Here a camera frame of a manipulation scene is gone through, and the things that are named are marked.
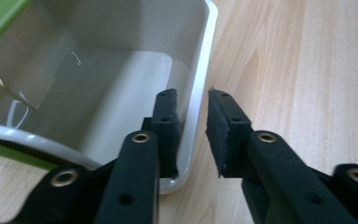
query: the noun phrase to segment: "black plastic part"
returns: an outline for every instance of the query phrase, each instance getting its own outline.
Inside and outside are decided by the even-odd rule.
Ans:
[[[242,191],[252,212],[254,223],[266,223],[266,217],[269,212],[269,196],[266,190],[244,178],[242,180]]]
[[[260,134],[274,141],[263,141]],[[358,223],[276,133],[253,132],[246,151],[269,196],[264,223]],[[265,213],[257,207],[250,207],[255,220]]]
[[[341,164],[331,178],[331,189],[358,219],[358,164]]]
[[[110,175],[94,224],[158,222],[158,137],[129,134]]]
[[[206,134],[219,175],[243,177],[242,149],[253,131],[251,124],[228,93],[209,90]]]
[[[68,219],[82,199],[88,179],[89,172],[79,165],[50,171],[28,196],[18,215],[8,223],[71,223]]]
[[[152,129],[152,118],[144,118],[144,122],[142,123],[142,131],[150,131]]]
[[[331,189],[331,176],[324,174],[318,170],[315,170],[313,168],[310,167],[310,169],[312,170],[312,172],[318,176],[318,178],[329,188]]]
[[[65,223],[92,223],[101,203],[103,193],[112,170],[115,168],[116,160],[91,172],[87,187],[83,190],[76,209]]]
[[[159,177],[176,178],[176,156],[179,147],[179,118],[176,114],[176,90],[160,92],[156,97],[150,131],[158,136]],[[147,127],[145,119],[143,129]]]

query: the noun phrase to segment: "light wooden surface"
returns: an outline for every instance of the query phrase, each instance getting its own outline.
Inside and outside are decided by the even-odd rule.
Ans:
[[[280,134],[309,166],[358,163],[358,1],[214,0],[206,87],[231,93],[256,130]],[[252,223],[238,179],[218,179],[204,98],[191,174],[160,197],[160,223]],[[0,158],[0,221],[44,172]]]

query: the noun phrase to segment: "white container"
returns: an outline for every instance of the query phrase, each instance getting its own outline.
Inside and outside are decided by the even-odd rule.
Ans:
[[[178,90],[186,180],[217,9],[209,0],[33,1],[0,37],[0,139],[97,168]]]

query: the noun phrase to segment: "wood grain surface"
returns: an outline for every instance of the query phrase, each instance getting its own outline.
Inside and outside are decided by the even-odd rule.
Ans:
[[[331,174],[358,163],[358,1],[214,2],[206,88],[231,93],[256,130],[280,134],[313,168]],[[160,196],[160,223],[253,223],[241,181],[217,178],[206,113],[205,94],[191,173]],[[17,213],[43,173],[0,158],[0,221]]]

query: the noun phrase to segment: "wooden table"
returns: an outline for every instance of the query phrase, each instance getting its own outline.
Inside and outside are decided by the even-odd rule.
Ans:
[[[214,0],[206,88],[231,93],[256,130],[280,134],[309,166],[358,163],[358,1]],[[239,179],[217,178],[206,95],[190,176],[160,197],[160,223],[252,223]],[[0,221],[45,172],[0,158]]]

